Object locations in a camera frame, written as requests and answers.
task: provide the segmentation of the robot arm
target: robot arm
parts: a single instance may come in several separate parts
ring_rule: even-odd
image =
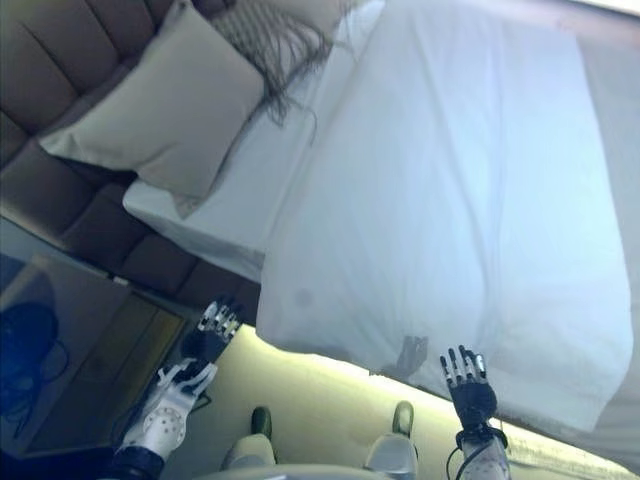
[[[157,384],[102,480],[156,480],[160,476],[169,455],[185,438],[189,413],[217,373],[213,362],[240,325],[237,309],[223,301],[209,305],[182,344],[185,358],[158,371]]]
[[[511,480],[509,463],[505,453],[507,437],[487,423],[498,408],[496,394],[487,381],[487,371],[482,355],[460,345],[462,360],[458,368],[455,351],[449,349],[453,375],[447,359],[440,357],[442,371],[451,393],[451,400],[460,418],[462,431],[456,435],[456,443],[465,460],[458,469],[456,480],[464,475],[466,480]]]

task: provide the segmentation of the white pillow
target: white pillow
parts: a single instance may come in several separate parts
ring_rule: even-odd
[[[52,155],[135,170],[147,183],[197,203],[263,93],[253,66],[189,1],[178,0],[123,83],[40,144]]]

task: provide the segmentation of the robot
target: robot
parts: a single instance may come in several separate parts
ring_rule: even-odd
[[[198,398],[214,380],[215,360],[241,326],[238,309],[226,301],[215,301],[205,310],[196,328],[182,345],[184,359],[160,369],[158,382],[136,421],[128,428],[104,476],[99,480],[157,480],[171,452],[186,436],[186,419]],[[457,448],[465,460],[455,480],[511,479],[505,454],[507,438],[488,424],[497,410],[495,392],[487,380],[482,355],[460,345],[458,352],[440,357],[451,399],[462,424],[456,435]],[[268,409],[254,411],[253,435],[238,441],[229,451],[218,473],[200,480],[415,480],[418,452],[411,442],[413,407],[400,402],[392,432],[373,445],[362,469],[331,465],[278,465],[270,443]]]

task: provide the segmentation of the white duvet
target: white duvet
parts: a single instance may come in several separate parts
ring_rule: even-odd
[[[308,165],[267,250],[263,339],[441,394],[438,356],[465,344],[502,413],[594,427],[633,335],[573,37],[389,1]]]

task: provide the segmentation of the upholstered headboard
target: upholstered headboard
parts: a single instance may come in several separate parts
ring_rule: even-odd
[[[51,157],[36,141],[79,118],[127,75],[171,1],[1,2],[0,213],[115,275],[205,304],[220,275],[225,283],[241,280],[131,217],[121,202],[133,174]],[[228,2],[194,3],[210,16]]]

